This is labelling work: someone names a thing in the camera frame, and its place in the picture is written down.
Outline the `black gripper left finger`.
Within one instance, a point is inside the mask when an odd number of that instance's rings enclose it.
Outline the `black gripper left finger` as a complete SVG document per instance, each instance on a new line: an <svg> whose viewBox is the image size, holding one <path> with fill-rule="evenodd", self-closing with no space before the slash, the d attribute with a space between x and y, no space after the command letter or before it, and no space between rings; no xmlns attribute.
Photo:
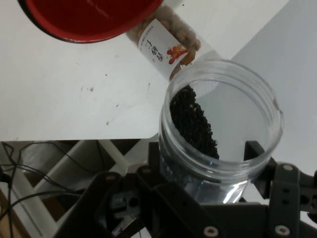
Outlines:
<svg viewBox="0 0 317 238"><path fill-rule="evenodd" d="M222 237L222 225L159 173L158 145L149 149L150 163L134 173L97 174L55 236L130 238L146 228L154 238Z"/></svg>

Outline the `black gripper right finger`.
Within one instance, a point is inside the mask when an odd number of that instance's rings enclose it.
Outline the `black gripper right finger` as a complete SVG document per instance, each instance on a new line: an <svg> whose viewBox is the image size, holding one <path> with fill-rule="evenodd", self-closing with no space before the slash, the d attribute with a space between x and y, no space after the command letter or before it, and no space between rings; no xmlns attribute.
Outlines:
<svg viewBox="0 0 317 238"><path fill-rule="evenodd" d="M270 158L252 185L268 205L249 205L244 212L246 238L315 238L316 228L300 220L302 211L317 221L317 177Z"/></svg>

